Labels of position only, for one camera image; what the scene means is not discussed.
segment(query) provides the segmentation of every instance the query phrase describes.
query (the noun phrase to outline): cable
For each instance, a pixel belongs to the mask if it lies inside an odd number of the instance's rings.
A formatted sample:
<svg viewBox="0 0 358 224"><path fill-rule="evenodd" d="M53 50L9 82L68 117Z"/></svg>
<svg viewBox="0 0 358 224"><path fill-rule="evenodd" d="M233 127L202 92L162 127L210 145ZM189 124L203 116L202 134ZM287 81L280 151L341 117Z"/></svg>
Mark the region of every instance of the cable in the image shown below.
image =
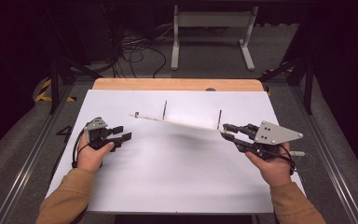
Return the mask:
<svg viewBox="0 0 358 224"><path fill-rule="evenodd" d="M129 59L129 63L130 63L130 68L131 68L131 71L132 71L132 74L133 74L133 76L134 77L136 77L136 75L135 75L135 72L133 71L133 68L132 68L132 60L131 60L131 55L133 54L133 52L130 54L130 59Z"/></svg>
<svg viewBox="0 0 358 224"><path fill-rule="evenodd" d="M112 66L112 72L113 72L113 77L116 77L116 65L113 64Z"/></svg>
<svg viewBox="0 0 358 224"><path fill-rule="evenodd" d="M293 172L297 172L296 163L293 161L292 156L289 153L289 150L287 150L287 148L284 147L282 144L279 144L278 146L282 147L286 151L285 155L287 155L288 158L283 156L283 155L280 155L280 154L277 154L277 153L274 153L274 152L270 152L270 151L266 151L266 150L263 151L263 153L267 153L269 155L272 155L274 157L280 158L282 160L289 161L290 162L290 170L291 170L290 174L292 174Z"/></svg>
<svg viewBox="0 0 358 224"><path fill-rule="evenodd" d="M163 53L161 53L160 51L156 50L156 49L152 49L152 48L149 48L159 54L162 55L162 57L164 58L164 63L162 64L162 66L159 67L159 69L156 70L156 72L153 73L153 78L156 77L156 73L159 72L159 70L161 70L161 68L163 68L165 66L165 64L167 63L167 58L165 57L165 55Z"/></svg>
<svg viewBox="0 0 358 224"><path fill-rule="evenodd" d="M78 161L80 152L81 152L84 148L89 147L89 146L90 146L90 144L86 144L85 146L83 146L81 149L78 150L77 156L76 156L76 161Z"/></svg>
<svg viewBox="0 0 358 224"><path fill-rule="evenodd" d="M81 138L81 135L83 135L84 133L84 129L81 130L79 136L77 137L76 139L76 142L75 142L75 145L74 145L74 150L72 152L72 168L76 168L77 167L77 156L76 156L76 149L77 149L77 146L79 144L79 141L80 141L80 138Z"/></svg>
<svg viewBox="0 0 358 224"><path fill-rule="evenodd" d="M120 67L121 75L122 75L123 77L126 77L126 76L124 76L124 74L123 74L123 68L121 67L121 64L120 64L120 61L119 61L119 60L117 60L117 64L118 64L118 66Z"/></svg>
<svg viewBox="0 0 358 224"><path fill-rule="evenodd" d="M313 169L313 167L315 167L315 165L316 165L316 160L311 154L306 153L304 157L308 158L310 160L311 165L309 168L306 168L306 169L298 169L297 168L296 170L298 173L305 173L305 172L311 171Z"/></svg>

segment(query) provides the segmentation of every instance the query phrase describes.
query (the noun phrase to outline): sleeve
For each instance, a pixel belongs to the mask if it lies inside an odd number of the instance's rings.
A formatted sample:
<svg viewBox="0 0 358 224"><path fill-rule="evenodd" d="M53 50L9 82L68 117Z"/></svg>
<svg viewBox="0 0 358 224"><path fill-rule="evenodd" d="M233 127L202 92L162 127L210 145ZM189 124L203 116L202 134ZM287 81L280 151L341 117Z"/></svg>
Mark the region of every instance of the sleeve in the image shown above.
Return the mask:
<svg viewBox="0 0 358 224"><path fill-rule="evenodd" d="M36 223L71 223L87 207L95 172L79 168L69 171L40 205Z"/></svg>
<svg viewBox="0 0 358 224"><path fill-rule="evenodd" d="M295 182L270 187L275 214L281 224L325 223L322 215L305 197Z"/></svg>

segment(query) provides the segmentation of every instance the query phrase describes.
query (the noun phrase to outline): black cable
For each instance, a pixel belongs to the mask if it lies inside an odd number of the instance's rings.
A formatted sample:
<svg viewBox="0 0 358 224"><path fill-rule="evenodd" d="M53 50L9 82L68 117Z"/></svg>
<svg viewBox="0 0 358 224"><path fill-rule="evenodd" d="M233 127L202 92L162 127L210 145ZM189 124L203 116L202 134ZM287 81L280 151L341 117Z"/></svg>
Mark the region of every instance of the black cable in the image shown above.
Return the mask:
<svg viewBox="0 0 358 224"><path fill-rule="evenodd" d="M121 67L121 64L120 64L120 61L119 61L119 60L117 60L117 64L118 64L118 66L120 67L120 73L121 73L121 75L122 75L123 77L126 77L126 76L124 76L124 74L123 74L123 68Z"/></svg>
<svg viewBox="0 0 358 224"><path fill-rule="evenodd" d="M278 146L279 146L279 147L282 147L282 148L286 151L286 153L287 153L287 155L288 155L289 158L287 158L287 157L285 157L285 156L283 156L283 155L274 153L274 152L266 151L266 150L264 150L263 153L267 153L267 154L269 154L269 155L272 155L272 156L274 156L274 157L280 158L280 159L282 159L282 160L289 161L289 162L290 162L290 169L291 169L293 172L296 171L296 163L293 161L292 156L291 156L290 153L289 153L289 150L287 150L287 148L284 147L282 144L279 144Z"/></svg>
<svg viewBox="0 0 358 224"><path fill-rule="evenodd" d="M162 66L159 67L159 69L156 70L156 72L153 73L153 78L156 77L156 73L159 72L159 70L161 70L161 68L163 68L165 66L165 63L167 62L167 58L165 57L165 55L163 53L161 53L160 51L156 50L156 49L153 49L153 48L149 48L159 54L162 55L162 57L164 58L164 63L162 64Z"/></svg>
<svg viewBox="0 0 358 224"><path fill-rule="evenodd" d="M74 150L72 152L72 168L76 168L77 167L77 156L76 156L76 149L77 149L77 146L79 144L79 141L80 141L80 138L81 138L81 135L83 135L84 133L84 130L82 129L79 136L77 137L76 141L75 141L75 145L74 145Z"/></svg>
<svg viewBox="0 0 358 224"><path fill-rule="evenodd" d="M113 77L116 77L116 65L115 64L112 65L112 72L113 72Z"/></svg>
<svg viewBox="0 0 358 224"><path fill-rule="evenodd" d="M90 146L90 144L86 144L85 146L83 146L81 149L78 150L77 156L76 156L76 162L78 161L80 152L81 152L84 148L89 147L89 146Z"/></svg>

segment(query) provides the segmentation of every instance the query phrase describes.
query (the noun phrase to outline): black wire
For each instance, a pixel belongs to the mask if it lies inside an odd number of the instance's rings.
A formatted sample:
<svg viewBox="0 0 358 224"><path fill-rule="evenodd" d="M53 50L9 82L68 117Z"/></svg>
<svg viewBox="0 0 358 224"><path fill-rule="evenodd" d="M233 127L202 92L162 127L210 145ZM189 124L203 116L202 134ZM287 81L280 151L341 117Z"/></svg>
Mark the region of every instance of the black wire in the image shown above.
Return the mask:
<svg viewBox="0 0 358 224"><path fill-rule="evenodd" d="M290 162L290 167L291 167L291 169L292 169L293 171L295 171L295 170L296 170L296 163L293 161L292 156L291 156L290 153L289 153L289 150L287 150L287 148L284 147L282 144L279 144L278 146L279 146L279 147L282 147L282 148L286 151L286 153L287 153L287 155L289 156L289 158L284 157L283 155L280 155L280 154L277 154L277 153L274 153L274 152L266 151L266 150L265 150L263 153L267 153L267 154L269 154L269 155L272 155L272 156L274 156L274 157L280 158L280 159L282 159L282 160L289 161L289 162Z"/></svg>
<svg viewBox="0 0 358 224"><path fill-rule="evenodd" d="M89 146L90 146L90 144L86 144L85 146L83 146L81 149L78 150L77 156L76 156L76 161L78 161L80 152L81 152L85 147L89 147Z"/></svg>
<svg viewBox="0 0 358 224"><path fill-rule="evenodd" d="M116 63L114 64L114 71L113 71L113 73L114 73L114 77L116 77L116 75L118 76L118 77L121 77L120 76L120 74L118 73L118 71L117 71L117 68L116 68Z"/></svg>
<svg viewBox="0 0 358 224"><path fill-rule="evenodd" d="M75 156L76 156L76 149L77 149L77 145L78 145L78 143L79 143L79 140L80 140L80 138L81 138L81 135L84 133L84 130L82 129L81 130L81 132L80 132L80 134L79 134L79 136L77 137L77 139L76 139L76 142L75 142L75 145L74 145L74 150L73 150L73 152L72 152L72 162L76 162L76 158L75 158Z"/></svg>
<svg viewBox="0 0 358 224"><path fill-rule="evenodd" d="M113 77L116 77L116 64L115 63L112 65L112 72L113 72Z"/></svg>
<svg viewBox="0 0 358 224"><path fill-rule="evenodd" d="M121 73L121 75L122 75L123 77L126 77L126 76L124 76L124 74L123 74L123 68L121 67L121 64L120 64L120 61L119 61L119 60L117 60L117 64L118 64L118 66L120 67L120 73Z"/></svg>
<svg viewBox="0 0 358 224"><path fill-rule="evenodd" d="M133 61L133 60L131 59L131 56L132 56L133 53L139 53L139 55L141 55L141 58L138 59L138 60L136 60L136 61ZM130 53L130 58L128 59L128 62L131 62L131 63L139 63L139 62L143 61L144 58L145 58L145 56L143 55L143 53L142 53L140 50L134 50L134 51L132 51L132 52Z"/></svg>
<svg viewBox="0 0 358 224"><path fill-rule="evenodd" d="M156 49L152 49L152 48L149 48L149 49L151 49L151 50L153 50L153 51L155 51L155 52L161 54L162 57L164 58L164 63L162 64L162 66L160 66L159 69L157 69L156 72L153 73L153 78L155 78L155 77L156 77L156 73L159 72L159 70L161 70L162 67L164 67L165 63L167 62L167 58L166 58L165 55L164 55L163 53L161 53L160 51L158 51L158 50L156 50Z"/></svg>

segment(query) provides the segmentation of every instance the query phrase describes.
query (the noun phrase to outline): white table surface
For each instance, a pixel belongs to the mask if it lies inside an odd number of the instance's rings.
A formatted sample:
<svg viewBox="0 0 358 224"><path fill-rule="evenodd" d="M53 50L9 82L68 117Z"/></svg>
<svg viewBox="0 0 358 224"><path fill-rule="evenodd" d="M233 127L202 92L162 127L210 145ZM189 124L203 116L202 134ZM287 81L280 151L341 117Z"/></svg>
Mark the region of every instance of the white table surface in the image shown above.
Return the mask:
<svg viewBox="0 0 358 224"><path fill-rule="evenodd" d="M278 124L263 91L96 91L90 90L51 181L47 196L71 169L72 149L81 129L97 117L108 128L124 126L132 139L108 154L98 171L89 211L117 214L272 213L269 186L259 171L218 131L205 131L146 119L192 123L215 129L262 120ZM237 138L250 141L244 134ZM292 176L303 190L297 174Z"/></svg>

